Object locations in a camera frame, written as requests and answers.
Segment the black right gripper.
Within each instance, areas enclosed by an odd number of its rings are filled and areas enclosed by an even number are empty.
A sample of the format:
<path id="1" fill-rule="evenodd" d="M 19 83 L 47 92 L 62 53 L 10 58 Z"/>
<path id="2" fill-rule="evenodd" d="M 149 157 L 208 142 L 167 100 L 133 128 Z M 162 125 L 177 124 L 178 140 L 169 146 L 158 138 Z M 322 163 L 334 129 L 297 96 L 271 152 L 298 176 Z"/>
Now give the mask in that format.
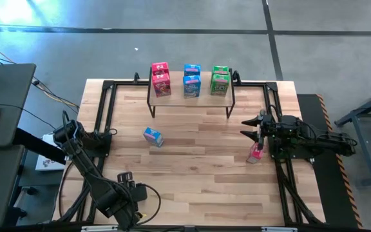
<path id="1" fill-rule="evenodd" d="M 265 110 L 261 110 L 258 117 L 242 121 L 242 124 L 247 126 L 257 126 L 257 131 L 240 131 L 242 135 L 253 140 L 257 143 L 257 150 L 262 150 L 264 145 L 264 137 L 269 135 L 275 135 L 278 127 L 278 123 L 271 114 L 268 114 Z"/>

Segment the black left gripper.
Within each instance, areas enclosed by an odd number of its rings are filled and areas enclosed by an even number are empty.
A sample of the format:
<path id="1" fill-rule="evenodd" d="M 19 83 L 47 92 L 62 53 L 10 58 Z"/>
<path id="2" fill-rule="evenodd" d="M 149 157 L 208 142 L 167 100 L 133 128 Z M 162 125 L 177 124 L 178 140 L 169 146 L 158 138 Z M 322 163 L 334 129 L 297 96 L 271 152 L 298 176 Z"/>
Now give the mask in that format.
<path id="1" fill-rule="evenodd" d="M 128 200 L 140 202 L 147 199 L 147 190 L 144 184 L 135 184 L 132 172 L 119 173 L 118 183 L 122 186 L 124 196 Z"/>

